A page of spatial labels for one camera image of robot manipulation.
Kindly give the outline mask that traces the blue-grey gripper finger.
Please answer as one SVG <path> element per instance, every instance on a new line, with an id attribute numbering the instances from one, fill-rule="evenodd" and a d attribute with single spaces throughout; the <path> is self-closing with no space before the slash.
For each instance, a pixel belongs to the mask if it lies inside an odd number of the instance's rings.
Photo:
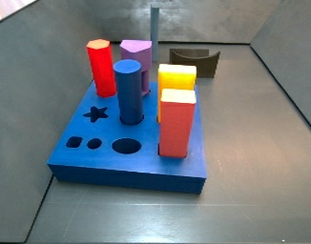
<path id="1" fill-rule="evenodd" d="M 152 41 L 152 60 L 157 61 L 157 24 L 158 24 L 158 7 L 150 5 L 150 41 Z"/>

